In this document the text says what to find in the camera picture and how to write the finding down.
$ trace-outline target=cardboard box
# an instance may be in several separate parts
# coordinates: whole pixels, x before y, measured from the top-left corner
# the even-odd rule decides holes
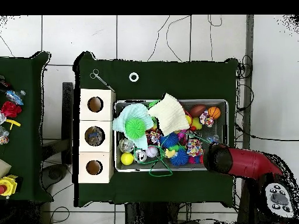
[[[0,159],[0,179],[9,173],[11,167],[10,164]]]

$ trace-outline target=blue spiky ball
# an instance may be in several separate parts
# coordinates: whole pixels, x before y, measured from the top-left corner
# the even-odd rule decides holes
[[[179,143],[179,137],[174,132],[171,132],[167,136],[160,137],[160,143],[162,144],[163,148],[169,148]]]
[[[188,163],[189,155],[184,149],[179,149],[174,156],[171,157],[171,164],[181,166]]]

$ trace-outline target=orange basketball ball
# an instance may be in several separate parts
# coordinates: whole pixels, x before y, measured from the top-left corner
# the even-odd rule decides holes
[[[218,107],[210,107],[208,109],[208,115],[215,120],[220,117],[220,114],[220,109]]]

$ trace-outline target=gray plastic bin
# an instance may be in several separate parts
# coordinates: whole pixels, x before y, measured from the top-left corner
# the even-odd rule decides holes
[[[142,103],[146,106],[153,100],[119,100],[114,103],[114,118],[118,117],[122,109],[129,104]],[[203,126],[199,131],[201,133],[201,137],[206,139],[209,136],[213,136],[217,134],[219,136],[220,142],[224,144],[228,144],[228,102],[226,100],[179,100],[181,105],[186,111],[189,111],[192,106],[196,104],[204,104],[207,108],[211,106],[219,107],[221,111],[221,115],[218,119],[214,121],[212,127]],[[125,166],[121,163],[121,151],[118,147],[119,140],[124,138],[124,134],[121,132],[113,131],[113,139],[114,139],[114,164],[115,168],[118,172],[148,172],[151,169],[153,163],[150,164],[139,164],[137,162],[133,162],[129,166]],[[208,144],[203,142],[203,149],[207,149]],[[150,160],[155,160],[155,158],[148,158],[146,162]],[[171,164],[168,158],[164,158],[163,160],[167,166],[173,171],[190,171],[190,170],[206,170],[203,164],[191,164],[188,163],[183,166],[174,166]],[[157,162],[152,171],[168,171],[162,162]]]

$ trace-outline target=brown football toy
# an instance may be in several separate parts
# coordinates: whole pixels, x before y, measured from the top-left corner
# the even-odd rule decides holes
[[[198,104],[198,105],[195,105],[191,108],[190,110],[190,115],[194,118],[194,117],[199,117],[201,116],[204,111],[206,110],[206,106],[205,105],[202,105],[202,104]]]

